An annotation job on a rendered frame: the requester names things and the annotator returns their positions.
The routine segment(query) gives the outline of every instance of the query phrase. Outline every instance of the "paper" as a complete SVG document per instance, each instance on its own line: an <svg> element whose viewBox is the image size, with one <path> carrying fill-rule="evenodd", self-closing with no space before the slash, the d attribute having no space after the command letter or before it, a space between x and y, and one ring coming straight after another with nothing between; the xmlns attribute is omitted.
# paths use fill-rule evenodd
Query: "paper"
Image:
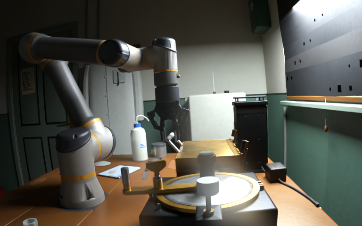
<svg viewBox="0 0 362 226"><path fill-rule="evenodd" d="M104 172L99 173L99 176L105 176L105 177L111 177L111 178L121 178L121 168L122 167L128 167L128 172L129 173L133 173L139 169L141 169L141 167L138 166L116 166L114 168L108 169Z"/></svg>
<svg viewBox="0 0 362 226"><path fill-rule="evenodd" d="M20 70L21 95L35 93L34 68Z"/></svg>

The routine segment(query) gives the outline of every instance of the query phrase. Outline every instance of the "white wall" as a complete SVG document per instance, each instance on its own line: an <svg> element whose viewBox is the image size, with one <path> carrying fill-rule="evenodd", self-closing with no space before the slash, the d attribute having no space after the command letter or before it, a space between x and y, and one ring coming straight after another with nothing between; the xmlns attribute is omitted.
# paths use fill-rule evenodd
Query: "white wall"
<svg viewBox="0 0 362 226"><path fill-rule="evenodd" d="M270 4L270 12L277 12L276 0L269 2L275 2ZM100 3L101 39L116 38L142 47L150 46L158 37L176 40L181 98L212 93L212 72L218 93L229 90L261 94L267 93L267 89L269 92L285 92L284 78L282 88L278 88L278 77L285 70L268 66L281 59L283 62L283 56L272 52L272 43L279 48L278 43L282 42L278 15L273 16L274 13L271 13L273 27L261 36L251 32L246 0L101 0ZM97 0L89 0L88 4L88 38L95 39ZM51 0L49 4L43 1L0 2L0 114L8 113L6 39L72 21L78 21L79 38L84 38L85 1ZM269 35L272 30L276 30L276 35ZM80 64L80 84L82 68ZM144 100L155 99L152 71L141 74Z"/></svg>
<svg viewBox="0 0 362 226"><path fill-rule="evenodd" d="M286 93L285 59L277 0L268 0L271 28L262 35L267 93Z"/></svg>

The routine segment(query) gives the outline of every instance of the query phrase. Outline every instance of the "brown tabletop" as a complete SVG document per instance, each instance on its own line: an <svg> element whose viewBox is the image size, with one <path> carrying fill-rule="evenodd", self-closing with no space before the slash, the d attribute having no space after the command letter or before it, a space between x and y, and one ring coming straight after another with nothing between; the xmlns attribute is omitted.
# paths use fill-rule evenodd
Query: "brown tabletop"
<svg viewBox="0 0 362 226"><path fill-rule="evenodd" d="M163 158L166 168L160 172L162 177L176 177L175 156L176 153L168 153ZM117 165L139 166L140 170L130 174L131 186L153 185L153 172L149 172L147 179L141 179L147 161L134 162L131 155L112 155L105 160L112 164L97 166L96 173ZM264 173L257 173L256 176L264 183L264 188L278 208L277 225L337 225L322 209L316 208L294 190L279 183L270 184ZM0 197L0 226L21 226L27 218L37 218L40 226L139 226L139 214L148 195L123 195L121 179L98 176L98 180L103 190L109 194L103 203L95 210L68 212L55 206L60 190L59 169L40 176ZM289 177L286 183L300 189Z"/></svg>

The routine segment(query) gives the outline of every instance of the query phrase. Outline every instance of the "booklet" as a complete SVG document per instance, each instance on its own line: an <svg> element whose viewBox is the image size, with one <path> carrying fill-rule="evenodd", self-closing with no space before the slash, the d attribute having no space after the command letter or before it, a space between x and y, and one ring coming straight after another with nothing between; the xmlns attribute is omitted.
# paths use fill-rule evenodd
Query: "booklet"
<svg viewBox="0 0 362 226"><path fill-rule="evenodd" d="M121 168L122 167L128 167L128 172L129 173L133 173L139 169L141 169L141 167L138 166L116 166L114 168L108 169L104 172L99 173L99 176L105 176L105 177L111 177L111 178L121 178Z"/></svg>

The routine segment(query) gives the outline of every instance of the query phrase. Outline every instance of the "black cable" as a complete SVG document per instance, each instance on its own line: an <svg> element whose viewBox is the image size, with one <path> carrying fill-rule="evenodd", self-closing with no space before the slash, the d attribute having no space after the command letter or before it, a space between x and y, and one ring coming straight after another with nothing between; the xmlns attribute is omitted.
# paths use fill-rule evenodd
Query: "black cable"
<svg viewBox="0 0 362 226"><path fill-rule="evenodd" d="M285 183L284 181L282 181L281 179L278 178L278 182L280 182L281 184L290 187L292 189L294 189L295 191L297 191L299 194L303 195L304 197L306 197L306 199L310 200L316 207L319 207L320 204L318 202L316 202L314 199L312 199L310 196L306 195L305 193L301 192L299 189Z"/></svg>

